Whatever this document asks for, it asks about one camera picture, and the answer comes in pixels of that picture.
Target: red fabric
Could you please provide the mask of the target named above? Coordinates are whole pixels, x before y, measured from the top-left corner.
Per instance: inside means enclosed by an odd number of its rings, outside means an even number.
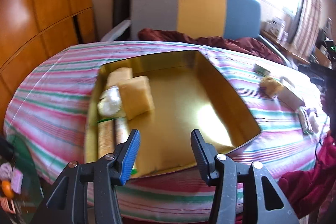
[[[225,39],[223,37],[199,37],[197,39],[193,39],[184,33],[176,31],[159,31],[149,28],[142,29],[140,32],[138,32],[138,37],[141,41],[184,42],[189,44],[224,48],[235,52],[242,52],[245,54],[258,56],[279,64],[283,64],[279,56],[273,53],[262,42],[252,37],[243,37],[236,41]]]
[[[278,181],[298,218],[302,218],[326,199],[336,180],[336,147],[328,135],[318,154],[314,169],[284,174]]]

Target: table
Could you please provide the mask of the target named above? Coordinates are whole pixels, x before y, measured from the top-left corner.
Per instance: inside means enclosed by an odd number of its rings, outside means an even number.
[[[306,64],[306,65],[310,64],[306,59],[295,54],[295,51],[291,47],[291,45],[279,41],[273,34],[266,32],[264,30],[262,30],[260,34],[261,36],[263,36],[264,38],[272,42],[287,58],[293,58],[298,63],[301,63],[301,64]]]
[[[38,66],[19,86],[5,117],[4,132],[20,135],[40,176],[52,183],[71,160],[83,162],[88,103],[100,65],[167,51],[198,50],[225,76],[248,105],[261,135],[235,161],[263,162],[275,179],[285,172],[309,170],[315,163],[319,134],[303,135],[297,115],[277,97],[259,91],[256,62],[279,79],[288,77],[306,105],[317,108],[320,128],[326,120],[317,87],[292,68],[239,52],[177,42],[97,42],[63,50]],[[122,215],[161,222],[199,222],[209,217],[214,188],[196,168],[163,176],[130,180],[117,189]],[[93,190],[89,187],[89,199]],[[243,188],[238,185],[237,212]]]

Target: gray armrest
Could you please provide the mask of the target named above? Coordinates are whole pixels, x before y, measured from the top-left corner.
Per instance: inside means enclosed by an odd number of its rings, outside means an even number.
[[[100,41],[114,41],[131,26],[131,20],[125,19],[103,36]]]
[[[292,67],[290,62],[288,61],[288,59],[281,53],[279,52],[279,50],[274,47],[271,42],[269,42],[268,40],[266,40],[264,37],[262,37],[261,35],[258,35],[258,37],[256,38],[258,41],[262,42],[266,47],[268,47],[273,53],[275,53],[278,57],[281,58],[281,60],[283,61],[283,64],[287,67]]]

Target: round table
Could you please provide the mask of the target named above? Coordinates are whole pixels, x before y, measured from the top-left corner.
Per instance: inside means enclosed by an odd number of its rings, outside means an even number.
[[[261,161],[275,179],[289,171],[313,168],[319,134],[303,135],[297,115],[277,97],[269,98],[259,91],[261,76],[253,72],[253,66],[264,63],[276,79],[288,77],[306,106],[317,108],[322,128],[326,115],[321,109],[320,92],[306,75],[259,57],[177,42],[97,42],[65,49],[21,83],[8,106],[4,132],[24,139],[39,175],[52,183],[71,160],[83,163],[86,114],[100,65],[181,50],[198,50],[208,58],[236,89],[262,130],[233,160],[247,164]],[[238,185],[237,212],[242,211],[242,190]],[[214,194],[214,188],[206,186],[197,168],[129,180],[117,191],[122,215],[169,223],[207,220]],[[92,187],[88,194],[92,200]]]

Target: striped curtain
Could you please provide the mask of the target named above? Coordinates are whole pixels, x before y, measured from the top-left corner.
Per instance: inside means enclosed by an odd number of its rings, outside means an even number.
[[[319,32],[322,0],[303,0],[302,13],[293,39],[293,52],[307,59],[312,53]]]

